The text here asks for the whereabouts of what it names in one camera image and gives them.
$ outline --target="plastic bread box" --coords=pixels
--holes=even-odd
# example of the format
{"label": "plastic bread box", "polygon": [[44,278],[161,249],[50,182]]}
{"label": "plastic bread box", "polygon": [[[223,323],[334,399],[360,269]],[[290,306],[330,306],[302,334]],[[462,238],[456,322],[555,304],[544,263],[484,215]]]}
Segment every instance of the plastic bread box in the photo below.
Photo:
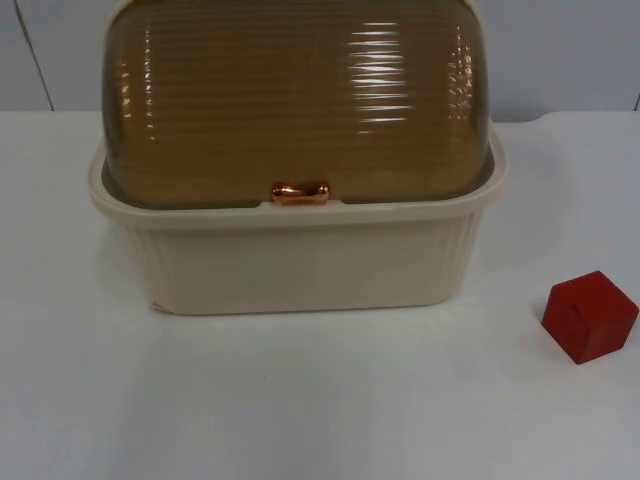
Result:
{"label": "plastic bread box", "polygon": [[89,183],[176,314],[427,305],[507,160],[463,0],[134,0]]}

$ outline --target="white wall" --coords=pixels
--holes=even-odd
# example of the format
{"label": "white wall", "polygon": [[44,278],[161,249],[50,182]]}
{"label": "white wall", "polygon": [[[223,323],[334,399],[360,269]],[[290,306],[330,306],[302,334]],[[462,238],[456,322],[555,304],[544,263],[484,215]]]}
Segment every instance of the white wall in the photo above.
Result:
{"label": "white wall", "polygon": [[[18,1],[55,108],[99,109],[102,34],[117,0]],[[640,0],[477,3],[487,25],[496,119],[634,107]]]}
{"label": "white wall", "polygon": [[0,110],[48,110],[49,104],[10,0],[0,0]]}

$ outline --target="transparent brown lid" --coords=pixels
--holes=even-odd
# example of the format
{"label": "transparent brown lid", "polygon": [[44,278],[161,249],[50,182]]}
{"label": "transparent brown lid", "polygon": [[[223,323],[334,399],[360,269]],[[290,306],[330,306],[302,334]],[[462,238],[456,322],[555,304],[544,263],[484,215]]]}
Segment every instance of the transparent brown lid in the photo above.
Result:
{"label": "transparent brown lid", "polygon": [[145,208],[451,198],[490,170],[463,0],[134,0],[106,38],[105,185]]}

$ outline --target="bread box base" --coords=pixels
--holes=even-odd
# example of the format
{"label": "bread box base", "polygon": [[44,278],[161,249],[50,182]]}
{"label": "bread box base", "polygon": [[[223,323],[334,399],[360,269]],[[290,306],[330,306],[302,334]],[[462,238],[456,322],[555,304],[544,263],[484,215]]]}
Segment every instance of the bread box base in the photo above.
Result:
{"label": "bread box base", "polygon": [[97,208],[125,232],[149,300],[181,315],[428,305],[460,287],[484,206],[507,161],[452,200],[156,211],[107,192],[100,149],[89,174]]}

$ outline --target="red cube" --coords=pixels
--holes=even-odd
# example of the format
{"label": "red cube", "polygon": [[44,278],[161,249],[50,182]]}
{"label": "red cube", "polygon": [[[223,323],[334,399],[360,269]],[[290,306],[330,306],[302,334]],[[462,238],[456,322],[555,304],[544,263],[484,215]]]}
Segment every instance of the red cube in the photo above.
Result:
{"label": "red cube", "polygon": [[602,272],[551,289],[542,325],[577,364],[624,347],[638,307]]}

